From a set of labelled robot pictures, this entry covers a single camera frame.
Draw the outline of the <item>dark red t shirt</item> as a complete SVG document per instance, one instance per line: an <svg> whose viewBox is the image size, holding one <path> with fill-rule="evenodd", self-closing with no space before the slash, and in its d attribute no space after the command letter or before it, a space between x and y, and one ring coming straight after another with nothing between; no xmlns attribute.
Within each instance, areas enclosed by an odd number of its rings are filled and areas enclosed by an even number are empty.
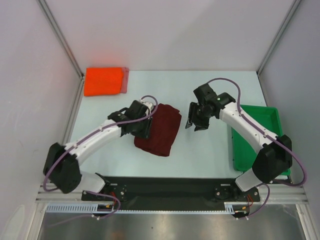
<svg viewBox="0 0 320 240"><path fill-rule="evenodd" d="M178 134L182 116L180 111L171 105L158 105L153 115L148 139L134 138L135 147L159 157L168 157Z"/></svg>

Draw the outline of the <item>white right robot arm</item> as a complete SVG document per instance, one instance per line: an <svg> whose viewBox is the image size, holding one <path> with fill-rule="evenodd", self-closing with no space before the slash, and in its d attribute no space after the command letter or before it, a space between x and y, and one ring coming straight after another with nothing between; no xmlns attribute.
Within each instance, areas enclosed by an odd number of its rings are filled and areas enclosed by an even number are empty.
<svg viewBox="0 0 320 240"><path fill-rule="evenodd" d="M242 201L250 189L262 183L268 184L291 168L290 138L286 135L278 136L264 128L225 92L220 95L211 93L208 99L200 98L199 102L191 102L185 127L195 126L195 131L206 130L212 117L231 126L256 153L252 167L238 176L235 185L230 188L230 194L235 200Z"/></svg>

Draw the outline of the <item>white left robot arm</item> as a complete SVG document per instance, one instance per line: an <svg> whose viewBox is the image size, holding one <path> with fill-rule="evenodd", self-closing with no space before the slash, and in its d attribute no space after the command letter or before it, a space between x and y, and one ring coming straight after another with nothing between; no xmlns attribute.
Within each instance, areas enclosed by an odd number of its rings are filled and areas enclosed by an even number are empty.
<svg viewBox="0 0 320 240"><path fill-rule="evenodd" d="M99 127L80 139L51 145L43 168L43 189L49 191L47 182L50 181L55 190L64 194L89 191L99 200L107 199L110 195L108 181L99 173L81 170L81 165L101 147L124 135L149 138L152 115L157 108L157 104L134 100L130 107L111 113Z"/></svg>

